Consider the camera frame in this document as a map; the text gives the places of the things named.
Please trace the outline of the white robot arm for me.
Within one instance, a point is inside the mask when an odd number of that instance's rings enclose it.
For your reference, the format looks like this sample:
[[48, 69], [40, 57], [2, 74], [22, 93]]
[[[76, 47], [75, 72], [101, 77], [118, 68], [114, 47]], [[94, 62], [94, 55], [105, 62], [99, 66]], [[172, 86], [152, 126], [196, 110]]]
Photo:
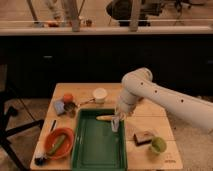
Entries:
[[116, 113], [130, 114], [135, 110], [139, 99], [146, 98], [185, 122], [213, 134], [213, 103], [164, 88], [152, 80], [153, 75], [148, 68], [139, 68], [125, 74], [116, 102]]

